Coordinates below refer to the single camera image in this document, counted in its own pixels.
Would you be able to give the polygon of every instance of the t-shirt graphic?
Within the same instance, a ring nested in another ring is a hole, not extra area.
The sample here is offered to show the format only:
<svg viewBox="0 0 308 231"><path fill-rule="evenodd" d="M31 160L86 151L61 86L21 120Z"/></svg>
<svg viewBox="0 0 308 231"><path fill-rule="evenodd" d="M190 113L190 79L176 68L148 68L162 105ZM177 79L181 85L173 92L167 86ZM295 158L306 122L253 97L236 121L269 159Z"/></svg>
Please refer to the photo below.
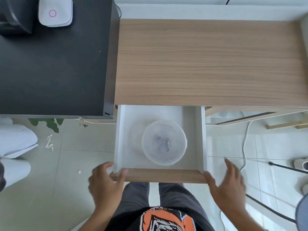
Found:
<svg viewBox="0 0 308 231"><path fill-rule="evenodd" d="M196 231L193 219L178 210L153 207L144 212L140 231Z"/></svg>

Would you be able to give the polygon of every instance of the person's left hand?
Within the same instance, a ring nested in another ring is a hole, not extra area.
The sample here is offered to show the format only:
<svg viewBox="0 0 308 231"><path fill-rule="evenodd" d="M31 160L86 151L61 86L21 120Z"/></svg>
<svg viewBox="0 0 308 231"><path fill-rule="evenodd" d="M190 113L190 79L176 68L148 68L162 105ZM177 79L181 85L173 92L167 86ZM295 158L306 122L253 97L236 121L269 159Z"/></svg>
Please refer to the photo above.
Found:
<svg viewBox="0 0 308 231"><path fill-rule="evenodd" d="M89 191L95 203L95 213L104 216L112 216L121 202L123 185L127 174L124 169L117 182L114 182L107 173L107 168L111 167L113 162L106 162L97 166L89 177Z"/></svg>

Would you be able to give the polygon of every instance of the black desk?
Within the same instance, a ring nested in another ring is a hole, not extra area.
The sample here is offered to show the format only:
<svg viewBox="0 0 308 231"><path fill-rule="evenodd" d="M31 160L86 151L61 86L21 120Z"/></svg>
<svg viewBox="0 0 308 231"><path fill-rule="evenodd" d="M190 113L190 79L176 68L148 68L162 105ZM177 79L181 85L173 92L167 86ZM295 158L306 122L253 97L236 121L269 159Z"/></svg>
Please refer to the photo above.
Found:
<svg viewBox="0 0 308 231"><path fill-rule="evenodd" d="M73 22L0 36L0 116L112 118L120 19L114 0L73 0Z"/></svg>

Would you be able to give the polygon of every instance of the hand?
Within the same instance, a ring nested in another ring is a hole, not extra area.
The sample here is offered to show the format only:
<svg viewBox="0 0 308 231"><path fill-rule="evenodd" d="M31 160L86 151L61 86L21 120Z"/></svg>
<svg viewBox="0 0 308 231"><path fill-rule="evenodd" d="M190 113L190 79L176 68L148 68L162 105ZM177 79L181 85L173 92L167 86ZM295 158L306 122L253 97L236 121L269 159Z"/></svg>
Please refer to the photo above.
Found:
<svg viewBox="0 0 308 231"><path fill-rule="evenodd" d="M95 203L95 214L103 216L112 216L121 202L123 185L127 174L124 169L118 182L114 182L107 173L107 168L111 167L113 162L106 162L97 166L89 177L89 191Z"/></svg>
<svg viewBox="0 0 308 231"><path fill-rule="evenodd" d="M216 186L215 179L209 172L204 172L204 177L215 203L227 217L239 214L245 215L247 211L245 208L246 186L244 177L231 161L225 158L225 163L227 173L220 186Z"/></svg>

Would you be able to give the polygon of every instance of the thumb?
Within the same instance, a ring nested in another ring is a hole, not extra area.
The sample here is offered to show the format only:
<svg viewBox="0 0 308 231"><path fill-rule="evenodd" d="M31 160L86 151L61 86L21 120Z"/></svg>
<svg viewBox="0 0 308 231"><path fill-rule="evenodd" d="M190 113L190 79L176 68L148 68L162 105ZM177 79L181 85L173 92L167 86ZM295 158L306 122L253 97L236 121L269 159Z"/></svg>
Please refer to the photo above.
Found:
<svg viewBox="0 0 308 231"><path fill-rule="evenodd" d="M210 174L210 172L205 171L205 172L203 173L203 176L204 176L204 178L206 179L206 182L207 182L208 185L209 185L210 192L213 192L213 190L217 189L216 181L215 181L215 179L212 177L212 175Z"/></svg>
<svg viewBox="0 0 308 231"><path fill-rule="evenodd" d="M117 183L118 183L118 186L121 187L121 189L123 189L127 173L128 173L128 169L123 169L122 172L120 173L119 180Z"/></svg>

